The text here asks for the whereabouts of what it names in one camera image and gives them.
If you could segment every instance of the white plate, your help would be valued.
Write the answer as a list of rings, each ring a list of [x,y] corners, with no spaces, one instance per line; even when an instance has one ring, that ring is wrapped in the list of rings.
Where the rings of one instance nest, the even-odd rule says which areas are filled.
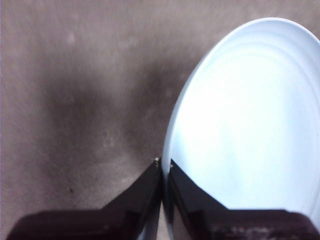
[[[282,18],[248,22],[195,68],[174,107],[170,159],[230,209],[286,209],[320,230],[320,42]]]

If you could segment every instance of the gray carpet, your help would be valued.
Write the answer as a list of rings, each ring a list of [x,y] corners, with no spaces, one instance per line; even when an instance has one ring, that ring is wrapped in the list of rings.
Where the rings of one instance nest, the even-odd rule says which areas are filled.
[[[203,55],[270,16],[320,37],[318,0],[2,0],[1,239],[23,215],[101,208],[126,189],[161,156]]]

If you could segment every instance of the floor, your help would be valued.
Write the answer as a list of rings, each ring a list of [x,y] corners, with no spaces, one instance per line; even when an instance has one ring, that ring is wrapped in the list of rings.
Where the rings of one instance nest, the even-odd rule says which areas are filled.
[[[26,214],[101,208],[126,189],[161,156],[200,59],[270,16],[320,37],[318,0],[2,0],[1,239]]]

